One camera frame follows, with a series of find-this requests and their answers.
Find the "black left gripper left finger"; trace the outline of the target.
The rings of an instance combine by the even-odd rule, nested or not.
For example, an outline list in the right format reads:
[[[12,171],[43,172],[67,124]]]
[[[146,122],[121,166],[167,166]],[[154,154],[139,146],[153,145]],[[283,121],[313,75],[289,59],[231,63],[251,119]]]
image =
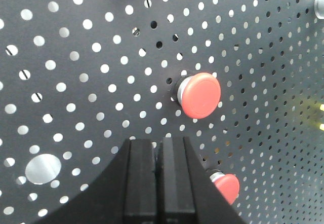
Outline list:
[[[156,223],[155,160],[151,141],[131,141],[124,223]]]

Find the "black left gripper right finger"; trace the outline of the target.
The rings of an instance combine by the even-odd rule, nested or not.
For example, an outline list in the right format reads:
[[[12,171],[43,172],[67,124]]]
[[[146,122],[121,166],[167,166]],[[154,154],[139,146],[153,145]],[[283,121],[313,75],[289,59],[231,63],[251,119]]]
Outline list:
[[[182,138],[164,138],[158,151],[157,199],[160,223],[195,223],[195,206]]]

